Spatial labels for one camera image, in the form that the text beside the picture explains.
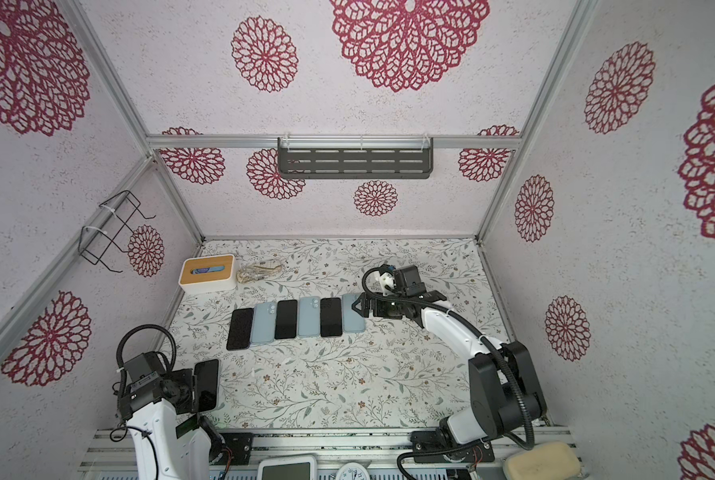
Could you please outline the light blue phone case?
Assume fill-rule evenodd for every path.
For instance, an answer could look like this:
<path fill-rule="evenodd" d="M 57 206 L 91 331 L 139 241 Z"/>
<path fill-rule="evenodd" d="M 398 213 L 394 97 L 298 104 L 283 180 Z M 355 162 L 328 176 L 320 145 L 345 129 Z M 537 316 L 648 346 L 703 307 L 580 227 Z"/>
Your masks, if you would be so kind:
<path fill-rule="evenodd" d="M 276 308 L 276 302 L 265 302 L 255 306 L 250 336 L 251 345 L 273 342 L 276 326 Z"/>
<path fill-rule="evenodd" d="M 342 331 L 344 333 L 363 333 L 367 328 L 367 318 L 361 316 L 361 312 L 352 309 L 353 304 L 359 301 L 361 294 L 347 293 L 341 296 L 342 303 Z"/>
<path fill-rule="evenodd" d="M 320 336 L 320 298 L 303 297 L 298 300 L 297 336 Z"/>

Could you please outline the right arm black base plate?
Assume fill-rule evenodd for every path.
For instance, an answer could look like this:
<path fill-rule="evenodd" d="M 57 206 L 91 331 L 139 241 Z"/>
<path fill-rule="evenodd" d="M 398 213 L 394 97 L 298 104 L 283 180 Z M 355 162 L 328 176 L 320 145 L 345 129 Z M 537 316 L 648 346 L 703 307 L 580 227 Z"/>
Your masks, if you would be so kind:
<path fill-rule="evenodd" d="M 469 449 L 463 448 L 463 444 L 458 444 L 443 434 L 441 430 L 415 430 L 409 436 L 411 449 L 415 456 L 413 461 L 417 463 L 491 463 L 495 461 L 495 452 L 491 442 L 479 442 Z"/>

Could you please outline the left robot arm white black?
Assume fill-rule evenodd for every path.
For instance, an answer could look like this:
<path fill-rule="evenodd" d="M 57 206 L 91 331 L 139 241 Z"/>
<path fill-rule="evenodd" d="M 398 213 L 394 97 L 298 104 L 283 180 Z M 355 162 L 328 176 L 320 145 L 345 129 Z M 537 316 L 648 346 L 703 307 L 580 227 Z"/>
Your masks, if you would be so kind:
<path fill-rule="evenodd" d="M 130 383 L 118 402 L 124 431 L 131 435 L 140 479 L 207 479 L 215 458 L 204 418 L 180 422 L 177 407 L 191 406 L 187 372 L 168 371 L 163 356 L 137 355 L 123 365 Z"/>

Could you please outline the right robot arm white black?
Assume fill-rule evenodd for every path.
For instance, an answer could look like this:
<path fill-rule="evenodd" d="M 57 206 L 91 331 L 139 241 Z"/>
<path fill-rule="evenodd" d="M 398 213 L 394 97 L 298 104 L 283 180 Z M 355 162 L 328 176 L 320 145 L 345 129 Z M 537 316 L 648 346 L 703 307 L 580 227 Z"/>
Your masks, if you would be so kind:
<path fill-rule="evenodd" d="M 467 362 L 469 406 L 437 427 L 447 448 L 507 438 L 523 450 L 537 444 L 533 422 L 547 413 L 547 402 L 531 354 L 521 342 L 489 337 L 447 296 L 429 290 L 415 266 L 371 268 L 361 278 L 363 293 L 351 309 L 363 316 L 415 322 Z"/>

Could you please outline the black phone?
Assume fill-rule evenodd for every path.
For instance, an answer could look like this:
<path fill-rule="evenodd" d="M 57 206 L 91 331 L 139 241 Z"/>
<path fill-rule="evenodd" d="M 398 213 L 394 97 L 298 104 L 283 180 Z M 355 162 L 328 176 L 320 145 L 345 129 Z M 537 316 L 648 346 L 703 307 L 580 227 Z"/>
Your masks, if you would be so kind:
<path fill-rule="evenodd" d="M 342 302 L 339 297 L 320 300 L 320 335 L 324 338 L 343 334 Z"/>
<path fill-rule="evenodd" d="M 207 412 L 216 408 L 219 386 L 219 360 L 198 362 L 194 374 L 194 411 Z"/>
<path fill-rule="evenodd" d="M 282 300 L 276 304 L 275 340 L 292 339 L 297 334 L 297 300 Z"/>

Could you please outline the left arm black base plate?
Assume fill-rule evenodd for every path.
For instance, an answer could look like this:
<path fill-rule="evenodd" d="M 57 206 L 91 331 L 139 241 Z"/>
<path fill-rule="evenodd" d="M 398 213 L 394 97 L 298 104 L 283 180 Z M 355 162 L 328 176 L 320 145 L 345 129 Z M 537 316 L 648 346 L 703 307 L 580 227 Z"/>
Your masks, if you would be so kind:
<path fill-rule="evenodd" d="M 218 450 L 219 456 L 211 461 L 212 465 L 247 466 L 253 448 L 252 433 L 224 432 L 221 433 L 223 446 Z"/>

